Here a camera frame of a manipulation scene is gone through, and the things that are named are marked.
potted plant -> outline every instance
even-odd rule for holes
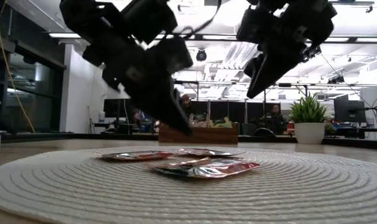
[[[291,119],[295,123],[298,143],[321,144],[324,138],[327,108],[320,105],[316,96],[301,98],[291,107]]]

security camera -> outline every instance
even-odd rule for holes
[[[205,50],[204,49],[200,49],[198,50],[198,53],[197,53],[197,61],[199,62],[203,62],[207,59],[207,53],[205,53]]]

glass window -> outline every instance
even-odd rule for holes
[[[54,94],[55,70],[19,54],[10,56],[10,69],[17,88],[27,88],[45,95]]]
[[[53,99],[19,90],[17,93],[36,132],[58,131],[52,129]],[[9,124],[17,131],[31,131],[12,88],[7,89],[5,114]]]

white planter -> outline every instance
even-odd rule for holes
[[[324,138],[324,127],[324,123],[296,123],[296,140],[301,144],[321,144]]]

green plant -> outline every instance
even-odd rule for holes
[[[317,96],[301,98],[291,106],[291,120],[295,123],[323,123],[327,108],[320,105]]]

